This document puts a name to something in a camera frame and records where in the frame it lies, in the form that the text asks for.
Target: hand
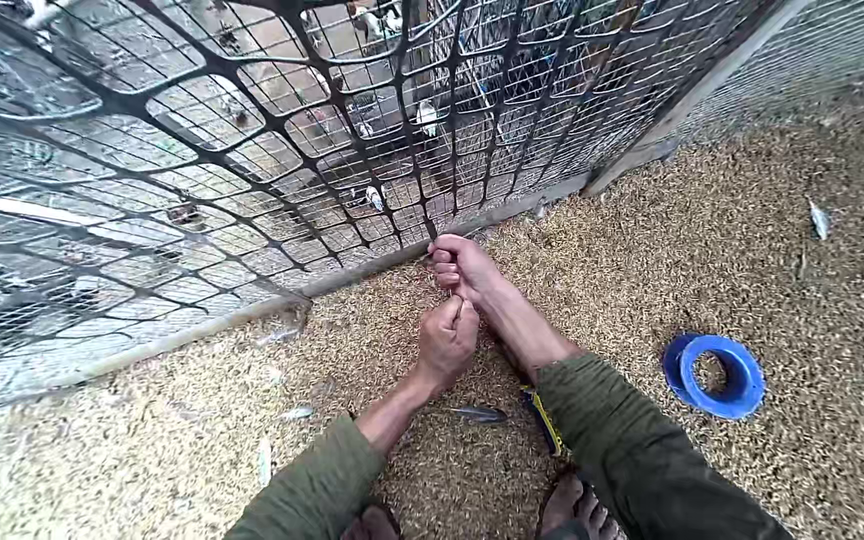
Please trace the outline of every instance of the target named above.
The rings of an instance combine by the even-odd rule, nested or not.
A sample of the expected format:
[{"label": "hand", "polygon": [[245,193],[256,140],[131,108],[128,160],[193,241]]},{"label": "hand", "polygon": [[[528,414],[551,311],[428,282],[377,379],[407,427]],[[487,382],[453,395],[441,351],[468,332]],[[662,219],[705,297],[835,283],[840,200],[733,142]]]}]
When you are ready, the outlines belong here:
[{"label": "hand", "polygon": [[428,252],[438,286],[452,290],[476,306],[484,294],[506,283],[492,258],[473,240],[443,234],[429,244]]},{"label": "hand", "polygon": [[422,315],[418,332],[418,364],[414,376],[438,394],[472,363],[479,314],[470,301],[452,296]]}]

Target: wire mesh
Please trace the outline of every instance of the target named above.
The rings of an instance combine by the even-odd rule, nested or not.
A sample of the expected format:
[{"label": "wire mesh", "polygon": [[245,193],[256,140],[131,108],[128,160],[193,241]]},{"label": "wire mesh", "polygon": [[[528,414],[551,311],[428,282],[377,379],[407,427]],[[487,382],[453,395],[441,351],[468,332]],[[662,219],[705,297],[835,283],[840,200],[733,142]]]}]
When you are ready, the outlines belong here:
[{"label": "wire mesh", "polygon": [[758,4],[0,0],[0,400],[622,152]]},{"label": "wire mesh", "polygon": [[864,0],[817,0],[666,139],[718,141],[750,125],[785,122],[853,92],[864,93]]}]

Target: green shirt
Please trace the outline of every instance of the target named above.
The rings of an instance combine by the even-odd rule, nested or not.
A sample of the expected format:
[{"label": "green shirt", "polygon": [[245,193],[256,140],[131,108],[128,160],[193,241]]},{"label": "green shirt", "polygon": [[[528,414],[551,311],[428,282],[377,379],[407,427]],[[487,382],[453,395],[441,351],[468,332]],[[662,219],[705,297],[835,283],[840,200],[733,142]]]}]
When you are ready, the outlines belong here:
[{"label": "green shirt", "polygon": [[[630,539],[792,538],[595,354],[542,368],[537,390],[595,494]],[[338,538],[363,510],[384,466],[385,458],[342,417],[271,479],[225,538]]]}]

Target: blue tape roll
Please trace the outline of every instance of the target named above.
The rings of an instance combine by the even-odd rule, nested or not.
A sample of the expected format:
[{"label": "blue tape roll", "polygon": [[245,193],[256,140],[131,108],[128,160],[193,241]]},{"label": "blue tape roll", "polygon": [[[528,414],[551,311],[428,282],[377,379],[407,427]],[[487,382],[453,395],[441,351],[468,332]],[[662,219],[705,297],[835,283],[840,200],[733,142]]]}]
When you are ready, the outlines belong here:
[{"label": "blue tape roll", "polygon": [[[692,373],[702,353],[713,353],[726,369],[726,387],[707,394]],[[662,358],[669,387],[678,399],[702,411],[737,420],[755,412],[765,395],[759,362],[738,341],[721,335],[686,333],[672,340]]]}]

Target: ground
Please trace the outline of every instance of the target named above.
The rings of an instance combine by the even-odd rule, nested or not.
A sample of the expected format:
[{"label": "ground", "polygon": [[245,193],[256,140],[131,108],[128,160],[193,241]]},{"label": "ground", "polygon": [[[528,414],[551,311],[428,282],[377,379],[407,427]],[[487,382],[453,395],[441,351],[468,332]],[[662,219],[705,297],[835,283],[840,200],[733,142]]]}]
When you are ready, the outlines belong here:
[{"label": "ground", "polygon": [[[814,236],[811,199],[831,216]],[[798,538],[864,538],[864,107],[681,148],[601,197],[480,234],[569,338],[601,354]],[[0,537],[216,538],[277,467],[415,361],[444,297],[421,263],[316,299],[303,335],[262,321],[84,387],[0,410]],[[678,401],[660,355],[684,331],[744,343],[761,408],[731,422]],[[421,411],[376,485],[408,538],[531,537],[564,461],[547,456],[515,377],[482,340]],[[311,405],[307,419],[284,411]],[[498,407],[468,423],[448,408]]]}]

